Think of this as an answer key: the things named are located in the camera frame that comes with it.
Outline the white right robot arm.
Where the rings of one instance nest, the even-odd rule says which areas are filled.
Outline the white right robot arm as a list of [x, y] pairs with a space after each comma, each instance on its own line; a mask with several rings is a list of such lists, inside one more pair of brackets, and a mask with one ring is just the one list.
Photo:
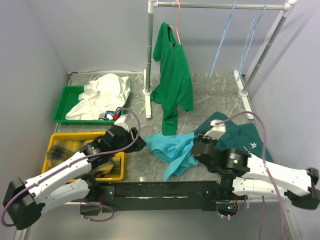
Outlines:
[[216, 193], [228, 200], [233, 196], [255, 195], [280, 197], [305, 210], [315, 210], [320, 204], [316, 188], [319, 171], [316, 168], [294, 169], [264, 162], [245, 151], [216, 148], [217, 140], [208, 136], [194, 139], [191, 155], [205, 165], [210, 173], [220, 176]]

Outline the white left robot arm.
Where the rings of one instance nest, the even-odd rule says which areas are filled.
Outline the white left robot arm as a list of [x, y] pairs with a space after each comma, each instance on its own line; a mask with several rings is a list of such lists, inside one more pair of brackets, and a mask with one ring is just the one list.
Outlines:
[[52, 169], [25, 181], [12, 180], [2, 202], [1, 224], [23, 230], [67, 202], [96, 200], [100, 184], [89, 172], [119, 152], [139, 152], [146, 145], [135, 127], [113, 126]]

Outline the light blue t shirt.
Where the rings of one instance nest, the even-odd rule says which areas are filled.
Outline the light blue t shirt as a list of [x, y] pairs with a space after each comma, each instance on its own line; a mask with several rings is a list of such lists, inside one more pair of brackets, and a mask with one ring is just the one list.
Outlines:
[[193, 132], [184, 135], [157, 133], [145, 137], [149, 152], [168, 164], [163, 173], [164, 181], [167, 181], [171, 176], [179, 177], [190, 168], [198, 165], [198, 160], [191, 154], [194, 139]]

